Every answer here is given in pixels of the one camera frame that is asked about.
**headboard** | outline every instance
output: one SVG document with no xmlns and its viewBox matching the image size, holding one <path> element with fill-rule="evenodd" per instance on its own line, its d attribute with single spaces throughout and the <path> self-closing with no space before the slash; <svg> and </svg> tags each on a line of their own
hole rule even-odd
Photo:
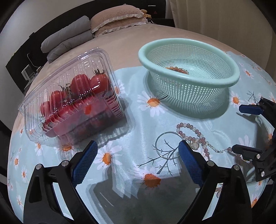
<svg viewBox="0 0 276 224">
<path fill-rule="evenodd" d="M 24 79 L 21 72 L 29 64 L 35 71 L 37 68 L 34 67 L 29 61 L 30 60 L 35 66 L 44 66 L 47 62 L 47 54 L 42 53 L 40 47 L 41 43 L 51 34 L 59 31 L 63 27 L 68 26 L 78 18 L 86 15 L 91 19 L 95 14 L 105 9 L 120 6 L 123 4 L 133 5 L 139 9 L 148 10 L 150 0 L 94 0 L 83 5 L 77 6 L 60 16 L 54 18 L 46 25 L 41 27 L 37 32 L 32 33 L 28 40 L 16 51 L 10 61 L 7 63 L 6 68 L 17 84 L 19 89 L 24 92 L 24 88 L 28 81 Z M 162 3 L 166 6 L 166 0 L 158 0 L 159 4 Z M 165 18 L 165 7 L 162 7 L 161 11 L 158 11 L 154 15 L 155 18 Z"/>
</svg>

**metal screw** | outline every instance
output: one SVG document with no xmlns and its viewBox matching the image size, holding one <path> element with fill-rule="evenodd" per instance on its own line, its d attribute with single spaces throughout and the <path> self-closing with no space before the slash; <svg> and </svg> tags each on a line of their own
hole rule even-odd
<svg viewBox="0 0 276 224">
<path fill-rule="evenodd" d="M 62 161 L 62 163 L 61 163 L 62 166 L 67 166 L 68 164 L 69 164 L 68 160 L 64 160 L 64 161 Z"/>
<path fill-rule="evenodd" d="M 239 170 L 240 167 L 239 167 L 238 165 L 234 165 L 234 169 L 235 169 L 235 170 Z"/>
<path fill-rule="evenodd" d="M 42 167 L 41 164 L 37 164 L 37 165 L 35 166 L 35 168 L 36 168 L 37 170 L 39 170 L 41 167 Z"/>
<path fill-rule="evenodd" d="M 207 165 L 208 165 L 208 166 L 214 166 L 215 163 L 214 163 L 213 161 L 209 160 L 209 161 L 207 161 Z"/>
</svg>

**pendant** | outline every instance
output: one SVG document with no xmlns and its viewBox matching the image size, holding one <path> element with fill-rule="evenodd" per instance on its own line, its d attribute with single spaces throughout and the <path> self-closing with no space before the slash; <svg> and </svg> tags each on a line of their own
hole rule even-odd
<svg viewBox="0 0 276 224">
<path fill-rule="evenodd" d="M 198 142 L 190 142 L 189 146 L 192 148 L 192 150 L 198 150 L 199 143 Z"/>
</svg>

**colander rim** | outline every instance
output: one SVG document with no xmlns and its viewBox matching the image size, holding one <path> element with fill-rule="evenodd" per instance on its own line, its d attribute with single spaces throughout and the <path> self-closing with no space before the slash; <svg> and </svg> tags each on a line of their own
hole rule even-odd
<svg viewBox="0 0 276 224">
<path fill-rule="evenodd" d="M 194 77 L 194 76 L 189 76 L 183 73 L 179 73 L 176 71 L 163 68 L 159 65 L 154 64 L 149 59 L 147 59 L 146 55 L 148 54 L 149 51 L 151 51 L 152 49 L 160 45 L 165 45 L 170 43 L 194 45 L 194 46 L 201 47 L 205 50 L 208 50 L 212 53 L 215 53 L 229 65 L 232 76 L 228 78 L 223 78 L 223 79 Z M 210 45 L 198 40 L 193 40 L 193 39 L 165 38 L 165 39 L 159 39 L 159 40 L 149 42 L 140 48 L 138 52 L 138 58 L 140 63 L 149 71 L 152 71 L 168 79 L 172 79 L 178 82 L 185 82 L 187 84 L 191 84 L 195 86 L 202 86 L 202 87 L 208 87 L 208 88 L 226 88 L 226 87 L 235 85 L 240 78 L 240 69 L 236 64 L 236 62 L 228 54 L 226 54 L 225 52 L 216 48 L 213 45 Z"/>
</svg>

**mint green colander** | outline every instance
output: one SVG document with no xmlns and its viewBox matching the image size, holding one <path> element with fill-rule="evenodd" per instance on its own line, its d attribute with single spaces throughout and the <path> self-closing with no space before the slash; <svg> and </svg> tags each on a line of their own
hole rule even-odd
<svg viewBox="0 0 276 224">
<path fill-rule="evenodd" d="M 139 50 L 138 57 L 160 89 L 180 103 L 210 102 L 240 78 L 238 65 L 230 56 L 201 41 L 152 41 Z M 189 74 L 165 68 L 170 66 L 183 68 Z"/>
</svg>

